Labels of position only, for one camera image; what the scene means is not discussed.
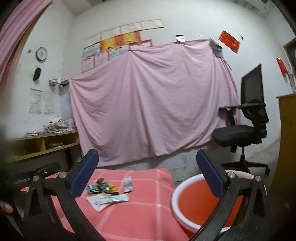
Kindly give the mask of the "person's left hand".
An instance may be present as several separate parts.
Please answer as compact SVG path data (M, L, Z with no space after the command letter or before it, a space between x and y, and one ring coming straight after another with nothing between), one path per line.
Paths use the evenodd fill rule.
M7 214L8 216L13 216L13 210L16 209L19 216L21 217L21 220L23 220L23 209L16 204L16 207L13 208L8 202L0 201L1 210Z

